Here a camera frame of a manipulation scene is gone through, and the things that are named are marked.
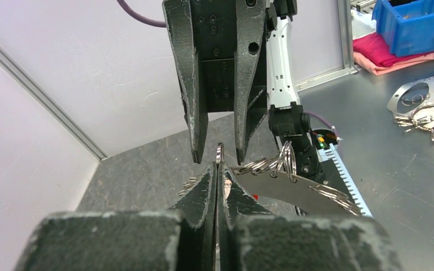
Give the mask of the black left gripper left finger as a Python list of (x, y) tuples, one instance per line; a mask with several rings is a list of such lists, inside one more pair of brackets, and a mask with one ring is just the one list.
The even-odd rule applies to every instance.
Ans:
[(50, 214), (15, 270), (214, 270), (216, 181), (210, 163), (168, 209)]

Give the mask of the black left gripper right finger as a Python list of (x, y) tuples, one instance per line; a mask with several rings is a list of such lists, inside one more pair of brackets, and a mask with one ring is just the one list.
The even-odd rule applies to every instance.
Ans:
[(349, 212), (277, 216), (221, 163), (217, 177), (221, 270), (401, 270), (374, 219)]

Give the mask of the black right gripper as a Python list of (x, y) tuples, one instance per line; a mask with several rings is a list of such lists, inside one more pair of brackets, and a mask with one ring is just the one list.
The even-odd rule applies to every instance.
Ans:
[(265, 31), (266, 4), (163, 1), (195, 163), (203, 158), (207, 112), (230, 112), (234, 108), (238, 164), (245, 161), (249, 141), (263, 121), (265, 110), (255, 105), (263, 88), (253, 88), (253, 84)]

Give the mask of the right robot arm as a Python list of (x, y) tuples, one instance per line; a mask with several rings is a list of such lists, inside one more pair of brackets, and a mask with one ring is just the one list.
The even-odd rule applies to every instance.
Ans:
[(268, 118), (276, 142), (292, 144), (297, 174), (322, 173), (317, 139), (293, 85), (296, 1), (164, 1), (163, 12), (193, 161), (202, 160), (209, 113), (232, 112), (239, 163)]

